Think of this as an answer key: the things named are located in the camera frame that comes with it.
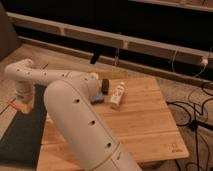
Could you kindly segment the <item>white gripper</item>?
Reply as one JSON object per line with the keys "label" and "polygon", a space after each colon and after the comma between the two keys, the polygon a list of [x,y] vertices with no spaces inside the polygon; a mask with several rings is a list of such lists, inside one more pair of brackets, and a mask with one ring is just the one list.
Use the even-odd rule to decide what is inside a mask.
{"label": "white gripper", "polygon": [[34,108],[34,100],[31,100],[33,97],[33,85],[28,82],[19,81],[15,83],[15,92],[16,96],[19,99],[16,99],[15,104],[18,108],[23,108],[24,103],[22,101],[29,101],[26,104],[26,114],[32,112]]}

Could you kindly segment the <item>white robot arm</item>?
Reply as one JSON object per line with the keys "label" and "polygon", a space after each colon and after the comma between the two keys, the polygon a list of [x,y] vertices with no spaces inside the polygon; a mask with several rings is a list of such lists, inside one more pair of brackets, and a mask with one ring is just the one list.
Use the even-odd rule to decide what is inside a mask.
{"label": "white robot arm", "polygon": [[45,87],[45,108],[85,171],[142,171],[91,105],[99,93],[97,74],[37,69],[30,59],[4,72],[23,103],[31,101],[35,84]]}

